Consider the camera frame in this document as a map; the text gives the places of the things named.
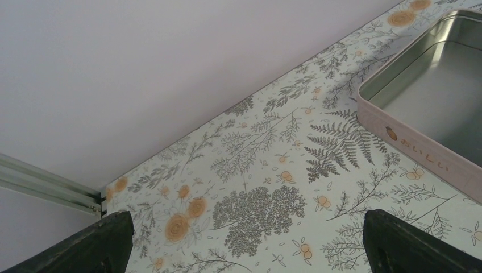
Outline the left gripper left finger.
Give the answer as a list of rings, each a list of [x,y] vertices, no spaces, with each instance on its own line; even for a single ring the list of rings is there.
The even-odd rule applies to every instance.
[[[131,213],[112,213],[4,272],[125,272],[133,235]]]

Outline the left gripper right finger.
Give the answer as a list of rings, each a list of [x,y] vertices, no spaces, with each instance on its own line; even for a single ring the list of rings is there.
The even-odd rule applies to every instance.
[[[381,210],[364,216],[363,245],[372,272],[481,272],[481,260]]]

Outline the floral table mat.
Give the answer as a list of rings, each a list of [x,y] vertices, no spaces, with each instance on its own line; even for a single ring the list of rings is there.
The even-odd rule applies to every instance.
[[[356,118],[362,81],[457,8],[481,2],[401,2],[112,182],[127,272],[369,272],[376,208],[480,258],[481,206]]]

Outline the aluminium corner post left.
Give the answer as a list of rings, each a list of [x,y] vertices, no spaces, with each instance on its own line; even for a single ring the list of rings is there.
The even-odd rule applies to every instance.
[[[54,173],[1,154],[1,187],[77,209],[98,218],[104,198],[91,189]]]

